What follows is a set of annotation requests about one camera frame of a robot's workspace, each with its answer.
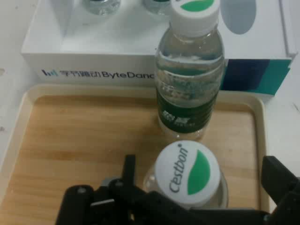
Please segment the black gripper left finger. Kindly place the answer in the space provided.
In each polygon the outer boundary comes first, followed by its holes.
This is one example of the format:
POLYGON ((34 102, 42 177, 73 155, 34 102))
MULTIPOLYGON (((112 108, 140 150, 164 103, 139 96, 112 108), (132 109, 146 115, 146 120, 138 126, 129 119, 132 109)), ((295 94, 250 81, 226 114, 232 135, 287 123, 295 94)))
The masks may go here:
POLYGON ((120 178, 94 190, 68 188, 56 219, 57 225, 181 225, 187 212, 157 192, 135 185, 135 155, 126 155, 120 178))

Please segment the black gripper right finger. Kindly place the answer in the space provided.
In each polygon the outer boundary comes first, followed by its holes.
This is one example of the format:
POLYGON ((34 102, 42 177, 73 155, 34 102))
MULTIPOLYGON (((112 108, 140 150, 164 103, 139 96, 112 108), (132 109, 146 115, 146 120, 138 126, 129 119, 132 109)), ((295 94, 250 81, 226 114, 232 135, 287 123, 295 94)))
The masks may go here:
POLYGON ((261 184, 276 208, 265 218, 267 225, 300 223, 300 179, 275 156, 264 156, 261 184))

